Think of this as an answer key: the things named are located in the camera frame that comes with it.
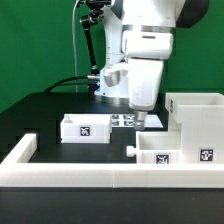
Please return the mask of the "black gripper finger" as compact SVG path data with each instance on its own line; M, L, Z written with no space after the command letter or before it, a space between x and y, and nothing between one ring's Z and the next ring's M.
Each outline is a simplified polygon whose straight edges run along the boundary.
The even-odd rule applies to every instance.
M135 112L134 128L136 130L144 130L145 129L146 117L147 117L147 113L145 111L136 111Z

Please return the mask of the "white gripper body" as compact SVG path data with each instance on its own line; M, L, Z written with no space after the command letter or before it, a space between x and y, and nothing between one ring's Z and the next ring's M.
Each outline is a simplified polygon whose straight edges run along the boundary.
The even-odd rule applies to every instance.
M135 111L154 109L162 72L163 60L130 58L102 70L102 93L107 98L128 101Z

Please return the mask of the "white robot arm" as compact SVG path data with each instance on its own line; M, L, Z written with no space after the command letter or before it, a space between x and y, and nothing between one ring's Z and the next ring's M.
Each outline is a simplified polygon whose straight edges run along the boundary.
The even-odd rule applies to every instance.
M96 96L125 102L135 112L134 127L145 127L155 107L164 62L175 28L191 28L207 13L210 0L111 0L103 8L106 63Z

